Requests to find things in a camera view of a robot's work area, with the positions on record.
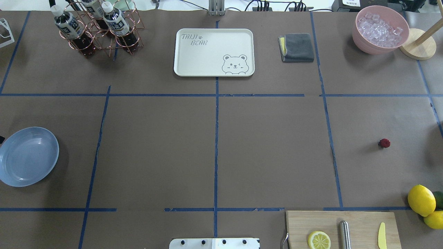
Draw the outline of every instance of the folded cloth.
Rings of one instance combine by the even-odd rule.
[[[311,35],[287,34],[278,37],[280,44],[281,60],[283,62],[313,62]]]

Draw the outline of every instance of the bear drawing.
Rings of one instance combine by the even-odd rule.
[[[244,54],[238,57],[227,54],[223,56],[223,59],[225,60],[225,63],[221,69],[225,74],[246,74],[249,70],[249,66],[246,64],[247,57]]]

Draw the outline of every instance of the power strip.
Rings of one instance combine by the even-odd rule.
[[[314,7],[306,7],[306,11],[309,11],[309,10],[311,10],[311,9],[313,9]],[[295,11],[295,8],[289,8],[289,11],[291,12],[293,12],[293,11]]]
[[[262,8],[263,10],[259,10],[259,7],[252,7],[252,11],[257,11],[257,12],[261,12],[261,11],[272,11],[272,8],[269,7],[269,10],[264,10],[264,8]]]

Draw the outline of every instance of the lemon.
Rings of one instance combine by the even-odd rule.
[[[443,229],[443,211],[434,211],[423,220],[432,229]]]
[[[409,206],[414,212],[426,217],[435,210],[434,194],[422,185],[415,185],[408,194]]]
[[[331,239],[329,236],[321,231],[312,232],[307,243],[311,249],[329,249],[331,248]]]

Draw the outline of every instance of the blue plate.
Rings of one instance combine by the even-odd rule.
[[[0,147],[0,180],[13,187],[34,184],[51,172],[58,152],[57,139],[47,129],[20,130]]]

